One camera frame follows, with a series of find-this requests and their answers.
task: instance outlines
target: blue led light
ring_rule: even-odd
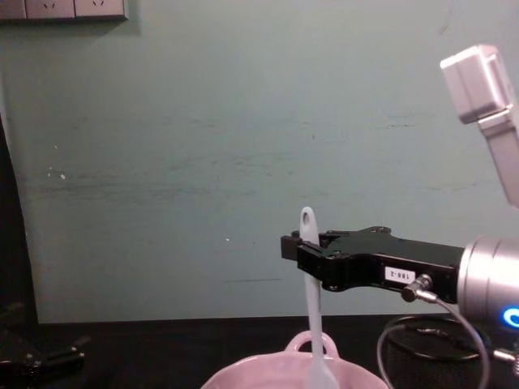
[[[510,327],[519,328],[519,308],[508,308],[503,312],[503,320]]]

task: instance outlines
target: black table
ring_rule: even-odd
[[[323,329],[341,357],[378,374],[375,346],[392,315],[325,317]],[[231,318],[134,323],[41,325],[25,335],[42,351],[70,345],[82,335],[86,347],[81,374],[44,389],[199,389],[219,369],[241,358],[281,351],[307,318]],[[491,334],[511,347],[507,334]],[[510,367],[494,368],[492,387],[515,387]]]

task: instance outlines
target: pink pot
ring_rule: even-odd
[[[285,351],[242,359],[213,375],[202,389],[303,389],[312,355],[299,349],[310,339],[309,331],[301,332]],[[374,374],[342,360],[332,338],[324,333],[323,344],[326,363],[341,389],[388,389]]]

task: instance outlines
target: cable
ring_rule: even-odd
[[[479,336],[478,332],[467,321],[467,319],[461,316],[461,314],[454,310],[449,304],[445,303],[444,301],[441,301],[439,298],[436,300],[436,304],[442,306],[452,316],[454,316],[457,319],[457,321],[460,322],[460,324],[463,327],[465,327],[467,332],[469,332],[470,336],[472,336],[472,339],[476,343],[476,346],[478,346],[479,356],[481,357],[481,366],[483,368],[478,389],[486,389],[486,387],[488,386],[488,382],[490,381],[490,359],[488,357],[487,348],[485,347],[485,344],[483,343],[481,336]]]
[[[439,306],[443,307],[445,310],[447,310],[456,320],[469,332],[469,335],[474,340],[476,346],[478,347],[479,356],[481,358],[481,366],[482,366],[482,374],[481,379],[479,381],[478,389],[486,389],[488,386],[488,383],[490,381],[490,359],[488,357],[488,351],[485,347],[485,344],[483,343],[481,336],[479,336],[478,332],[475,330],[475,328],[470,324],[466,318],[464,318],[459,312],[454,310],[449,304],[446,302],[440,300],[438,296],[436,296],[432,292],[428,292],[427,290],[418,289],[415,291],[416,298],[423,300],[425,302],[429,302],[431,304],[438,304]],[[386,382],[386,385],[388,386],[388,389],[394,389],[390,380],[389,376],[384,368],[384,362],[382,361],[382,346],[384,345],[385,338],[388,337],[388,335],[391,332],[398,331],[398,330],[405,330],[406,325],[404,324],[398,324],[393,327],[386,328],[384,332],[382,332],[382,335],[380,335],[379,341],[376,345],[376,361],[379,366],[380,375],[382,376],[382,379]]]
[[[382,346],[384,345],[385,339],[388,337],[388,335],[391,332],[394,331],[400,331],[405,330],[404,324],[397,324],[396,326],[386,328],[384,332],[382,332],[382,335],[379,337],[379,341],[376,344],[376,363],[379,366],[380,375],[382,376],[382,379],[388,386],[388,389],[394,389],[392,387],[391,381],[389,380],[388,373],[386,372],[386,369],[384,367],[384,361],[382,361]]]

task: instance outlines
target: electrical outlet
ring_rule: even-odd
[[[78,18],[126,19],[124,0],[75,0],[75,15]]]
[[[26,19],[25,0],[0,1],[0,20]]]
[[[74,19],[74,0],[25,0],[28,19]]]

